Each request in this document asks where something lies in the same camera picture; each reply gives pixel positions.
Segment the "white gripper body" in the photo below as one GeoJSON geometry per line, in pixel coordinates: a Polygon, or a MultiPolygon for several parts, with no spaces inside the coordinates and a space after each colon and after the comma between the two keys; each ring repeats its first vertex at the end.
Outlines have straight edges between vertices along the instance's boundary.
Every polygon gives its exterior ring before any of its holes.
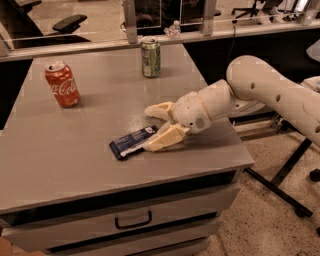
{"type": "Polygon", "coordinates": [[[192,134],[208,129],[214,120],[226,117],[234,100],[223,79],[199,91],[180,97],[173,106],[173,118],[192,134]]]}

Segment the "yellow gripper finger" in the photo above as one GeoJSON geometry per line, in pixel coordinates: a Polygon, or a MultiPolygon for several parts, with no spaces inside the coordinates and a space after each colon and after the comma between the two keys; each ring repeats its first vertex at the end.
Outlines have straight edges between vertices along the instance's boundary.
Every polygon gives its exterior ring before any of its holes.
{"type": "Polygon", "coordinates": [[[155,135],[152,135],[144,144],[143,148],[149,152],[159,151],[181,142],[189,128],[181,124],[165,123],[155,135]]]}
{"type": "Polygon", "coordinates": [[[173,102],[163,102],[156,105],[148,106],[145,109],[145,114],[148,117],[154,117],[163,119],[166,121],[172,121],[172,107],[174,106],[173,102]]]}

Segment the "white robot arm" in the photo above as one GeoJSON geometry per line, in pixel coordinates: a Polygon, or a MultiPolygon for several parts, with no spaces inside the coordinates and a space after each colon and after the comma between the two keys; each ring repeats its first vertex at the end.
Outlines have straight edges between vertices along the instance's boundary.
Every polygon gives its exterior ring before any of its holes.
{"type": "Polygon", "coordinates": [[[149,106],[145,114],[165,124],[143,144],[155,152],[175,145],[188,134],[208,129],[223,117],[251,113],[267,106],[320,146],[320,94],[314,84],[300,85],[258,57],[243,55],[228,66],[226,77],[176,102],[149,106]]]}

